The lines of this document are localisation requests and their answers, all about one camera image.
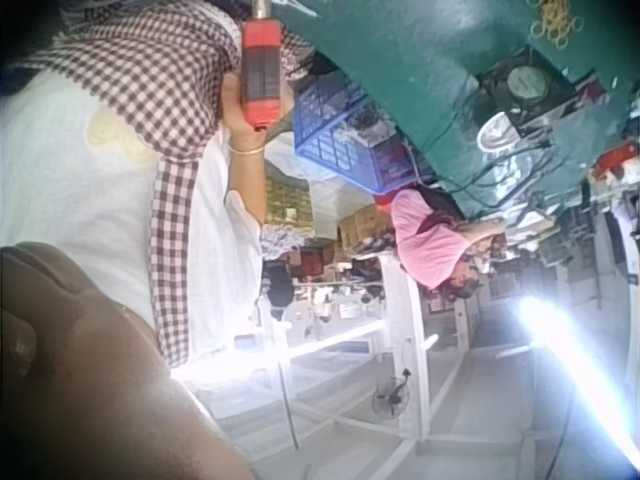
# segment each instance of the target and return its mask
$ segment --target bracelet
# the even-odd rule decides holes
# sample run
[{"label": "bracelet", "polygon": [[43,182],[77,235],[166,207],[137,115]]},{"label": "bracelet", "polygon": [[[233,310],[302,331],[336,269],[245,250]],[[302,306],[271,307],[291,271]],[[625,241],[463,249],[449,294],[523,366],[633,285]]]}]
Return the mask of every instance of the bracelet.
[{"label": "bracelet", "polygon": [[254,148],[253,150],[236,150],[229,144],[229,150],[231,150],[236,155],[254,155],[256,153],[260,153],[264,151],[264,144],[261,147]]}]

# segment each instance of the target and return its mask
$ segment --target pink shirt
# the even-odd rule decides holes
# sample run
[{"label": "pink shirt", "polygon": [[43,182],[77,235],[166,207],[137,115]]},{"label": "pink shirt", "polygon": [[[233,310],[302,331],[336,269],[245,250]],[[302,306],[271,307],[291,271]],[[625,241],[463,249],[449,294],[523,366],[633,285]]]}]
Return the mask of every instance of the pink shirt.
[{"label": "pink shirt", "polygon": [[401,191],[391,205],[402,265],[414,280],[434,289],[451,276],[453,267],[470,244],[443,224],[418,234],[418,228],[431,214],[433,209],[416,190]]}]

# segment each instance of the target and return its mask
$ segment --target electric fan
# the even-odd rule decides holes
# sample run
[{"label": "electric fan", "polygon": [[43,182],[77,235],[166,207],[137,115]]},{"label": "electric fan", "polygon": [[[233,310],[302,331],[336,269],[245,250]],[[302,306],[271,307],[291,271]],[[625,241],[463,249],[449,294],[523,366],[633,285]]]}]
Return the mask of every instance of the electric fan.
[{"label": "electric fan", "polygon": [[389,420],[399,417],[409,404],[409,377],[411,372],[404,369],[403,378],[391,377],[384,385],[378,386],[371,398],[371,406],[376,415]]}]

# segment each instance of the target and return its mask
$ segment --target black device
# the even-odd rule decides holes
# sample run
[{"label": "black device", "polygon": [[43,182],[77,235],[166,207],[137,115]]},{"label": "black device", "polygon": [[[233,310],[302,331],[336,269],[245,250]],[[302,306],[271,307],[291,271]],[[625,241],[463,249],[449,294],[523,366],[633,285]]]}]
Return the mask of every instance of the black device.
[{"label": "black device", "polygon": [[531,46],[500,60],[477,79],[521,138],[574,111],[579,99],[574,85]]}]

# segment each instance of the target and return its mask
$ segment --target workbench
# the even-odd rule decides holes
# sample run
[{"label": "workbench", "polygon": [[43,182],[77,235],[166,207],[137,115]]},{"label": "workbench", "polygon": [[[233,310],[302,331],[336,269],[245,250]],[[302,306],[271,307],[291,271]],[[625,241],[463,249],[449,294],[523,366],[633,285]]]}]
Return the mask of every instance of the workbench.
[{"label": "workbench", "polygon": [[[630,93],[640,79],[640,36],[619,2],[571,0],[571,14],[584,18],[584,28],[571,34],[564,50],[545,37],[531,37],[539,10],[525,0],[302,2],[319,16],[278,5],[275,14],[360,82],[436,173],[452,182],[464,184],[489,160],[457,115],[461,99],[477,89],[476,74],[527,44],[572,82],[594,69],[610,93],[606,105],[579,110],[554,125],[553,137],[566,160],[536,189],[556,200],[575,194],[588,167],[620,143]],[[498,179],[490,173],[483,182]],[[492,204],[506,190],[471,187],[469,192]],[[490,213],[464,191],[454,197],[467,216]]]}]

